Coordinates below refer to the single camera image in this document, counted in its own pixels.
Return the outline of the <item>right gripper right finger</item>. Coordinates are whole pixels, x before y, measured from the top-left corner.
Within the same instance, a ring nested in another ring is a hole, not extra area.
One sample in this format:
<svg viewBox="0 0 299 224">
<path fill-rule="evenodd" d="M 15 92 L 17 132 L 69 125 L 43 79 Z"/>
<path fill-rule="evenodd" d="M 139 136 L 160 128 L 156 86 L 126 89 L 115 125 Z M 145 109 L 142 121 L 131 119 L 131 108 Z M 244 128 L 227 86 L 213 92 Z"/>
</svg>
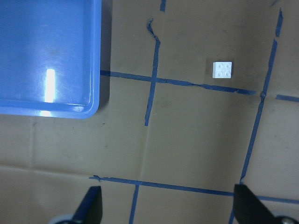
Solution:
<svg viewBox="0 0 299 224">
<path fill-rule="evenodd" d="M 234 186 L 234 216 L 239 224 L 274 224 L 275 217 L 243 184 Z"/>
</svg>

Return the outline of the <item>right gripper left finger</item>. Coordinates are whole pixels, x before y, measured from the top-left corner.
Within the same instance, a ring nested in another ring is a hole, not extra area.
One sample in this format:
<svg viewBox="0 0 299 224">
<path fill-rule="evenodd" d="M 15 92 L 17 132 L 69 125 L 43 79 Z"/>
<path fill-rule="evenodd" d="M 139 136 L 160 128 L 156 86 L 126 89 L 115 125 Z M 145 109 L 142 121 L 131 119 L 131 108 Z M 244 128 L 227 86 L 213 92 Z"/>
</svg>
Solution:
<svg viewBox="0 0 299 224">
<path fill-rule="evenodd" d="M 92 186 L 71 218 L 72 224 L 100 224 L 103 215 L 101 186 Z"/>
</svg>

